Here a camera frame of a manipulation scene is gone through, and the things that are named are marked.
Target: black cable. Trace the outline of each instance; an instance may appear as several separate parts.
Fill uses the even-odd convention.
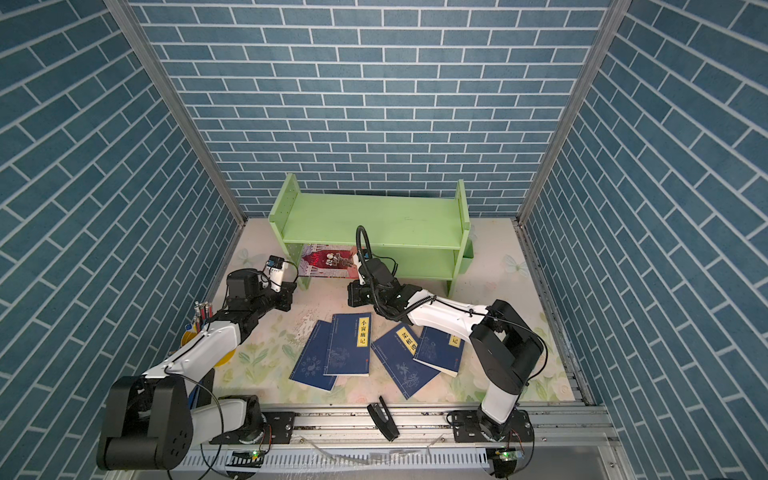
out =
[[[378,313],[379,315],[383,316],[387,320],[391,320],[391,316],[394,316],[394,313],[387,313],[387,310],[382,306],[382,301],[379,298],[379,294],[376,292],[376,279],[373,278],[373,275],[371,275],[371,271],[368,268],[368,263],[365,258],[365,256],[362,254],[362,243],[360,240],[360,236],[363,236],[366,239],[366,249],[368,252],[373,255],[373,250],[371,249],[371,242],[368,240],[368,232],[366,232],[366,228],[363,225],[359,225],[357,227],[357,231],[355,232],[355,244],[357,247],[357,255],[360,260],[360,266],[362,267],[362,272],[365,274],[365,276],[368,279],[368,282],[371,286],[371,298],[373,298],[373,309]]]
[[[221,303],[221,308],[219,310],[224,310],[227,307],[227,296],[230,294],[230,286],[227,285],[227,289],[224,290],[224,301]]]
[[[376,258],[386,258],[387,260],[391,260],[394,265],[392,266],[392,276],[395,276],[397,274],[397,260],[395,260],[392,257],[381,257],[379,255],[376,255],[375,253],[371,253]]]
[[[223,473],[221,473],[221,472],[218,472],[218,471],[217,471],[217,470],[214,468],[214,466],[213,466],[213,465],[211,465],[210,463],[208,463],[208,459],[207,459],[207,458],[205,458],[205,452],[203,451],[203,444],[202,444],[202,443],[200,444],[200,455],[202,455],[202,457],[203,457],[203,462],[205,463],[205,465],[208,467],[208,469],[209,469],[209,470],[211,470],[213,473],[217,473],[217,474],[221,475],[221,476],[222,476],[222,477],[224,477],[224,478],[228,478],[229,480],[232,480],[232,478],[231,478],[229,475],[225,475],[225,474],[223,474]]]
[[[536,333],[533,330],[529,329],[525,325],[521,325],[519,323],[512,322],[511,320],[500,319],[500,318],[495,317],[493,315],[490,315],[488,313],[477,313],[477,312],[474,312],[472,310],[464,310],[462,308],[458,308],[456,305],[452,305],[451,303],[448,303],[448,302],[443,302],[442,300],[437,298],[437,296],[435,296],[435,301],[438,302],[438,303],[442,303],[443,305],[450,306],[451,308],[453,308],[454,310],[458,310],[459,312],[468,313],[470,316],[472,316],[472,315],[487,316],[489,319],[497,320],[499,322],[509,323],[510,325],[517,326],[519,328],[522,328],[523,330],[526,330],[526,331],[528,331],[530,333],[533,333],[538,338],[538,341],[541,342],[541,346],[544,347],[544,365],[542,365],[541,368],[536,373],[534,373],[533,375],[529,376],[528,379],[525,382],[526,383],[530,382],[531,380],[533,380],[537,376],[541,375],[541,372],[544,372],[544,369],[547,367],[547,362],[549,361],[549,348],[547,347],[547,343],[544,341],[543,338],[541,338],[541,335],[539,335],[538,333]]]
[[[183,378],[183,379],[185,379],[185,380],[188,380],[188,381],[190,381],[190,382],[194,383],[195,385],[199,386],[200,388],[202,388],[203,390],[205,390],[206,392],[208,392],[208,395],[210,395],[210,397],[211,397],[212,399],[214,399],[214,401],[216,402],[216,407],[219,409],[219,418],[220,418],[220,420],[221,420],[221,435],[223,435],[223,434],[224,434],[224,412],[223,412],[223,411],[222,411],[222,409],[221,409],[221,404],[219,403],[219,399],[218,399],[218,398],[216,398],[216,396],[214,395],[214,393],[213,393],[213,392],[211,392],[211,391],[208,389],[208,387],[206,387],[206,386],[205,386],[205,385],[203,385],[202,383],[200,383],[200,382],[196,382],[195,380],[192,380],[192,379],[191,379],[191,378],[189,378],[188,376],[186,376],[186,375],[183,375],[183,374],[181,374],[181,373],[168,372],[168,367],[169,367],[169,366],[166,366],[166,367],[165,367],[165,369],[163,369],[163,372],[164,372],[166,375],[175,375],[175,376],[180,376],[181,378]],[[208,465],[208,462],[205,462],[205,463],[206,463],[206,465],[208,465],[208,470],[206,470],[205,472],[203,472],[203,474],[202,474],[200,477],[198,477],[198,478],[197,478],[197,480],[203,480],[203,477],[205,477],[205,475],[208,475],[208,472],[211,472],[211,471],[213,471],[213,472],[216,472],[216,470],[214,470],[214,465],[216,465],[216,461],[219,459],[219,454],[221,453],[221,445],[222,445],[222,444],[219,444],[219,449],[218,449],[218,450],[216,450],[216,455],[214,456],[214,461],[212,462],[212,465]],[[170,476],[170,470],[166,470],[166,471],[165,471],[165,473],[166,473],[166,475],[168,475],[168,480],[174,480],[174,478]]]

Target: blue book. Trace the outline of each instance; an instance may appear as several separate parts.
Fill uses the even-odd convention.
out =
[[[462,362],[464,340],[456,335],[425,326],[422,338],[413,359],[429,365],[450,376],[458,375],[458,366]]]
[[[439,374],[413,359],[418,347],[419,338],[407,325],[396,326],[371,346],[406,400]]]
[[[335,313],[326,353],[326,375],[368,376],[370,313]]]
[[[333,388],[336,377],[323,375],[330,335],[331,324],[318,320],[288,378],[323,390]]]

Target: yellow book label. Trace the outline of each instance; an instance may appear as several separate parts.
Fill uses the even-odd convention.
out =
[[[408,330],[405,327],[402,327],[400,330],[397,331],[397,336],[400,337],[403,343],[408,347],[408,350],[411,351],[411,355],[416,354],[416,347],[419,345],[416,343],[416,341],[413,339],[410,333],[408,333]]]
[[[371,317],[362,316],[357,323],[357,346],[368,346]]]

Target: book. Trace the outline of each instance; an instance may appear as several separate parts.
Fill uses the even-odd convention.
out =
[[[304,344],[299,360],[293,367],[289,379],[314,386],[318,389],[331,390],[336,383],[335,376],[323,375],[325,368],[331,324],[318,320],[312,328],[309,339]]]
[[[299,276],[357,278],[356,247],[348,245],[304,245],[299,257]]]
[[[456,376],[458,366],[462,362],[463,351],[464,340],[456,335],[433,329],[431,326],[425,326],[413,359],[450,376]]]
[[[368,376],[371,313],[334,313],[326,354],[326,375]]]
[[[439,374],[413,359],[418,347],[419,338],[407,325],[396,326],[371,345],[406,400]]]

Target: shelf board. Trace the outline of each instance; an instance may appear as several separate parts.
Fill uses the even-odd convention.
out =
[[[462,243],[461,217],[452,198],[304,193],[293,204],[283,241],[354,245],[358,225],[366,228],[374,247],[458,250]]]
[[[407,248],[407,247],[374,247],[373,253],[380,257],[391,257],[397,260],[398,279],[434,279],[453,280],[453,270],[456,266],[454,250]],[[392,261],[382,259],[382,262],[392,269]]]

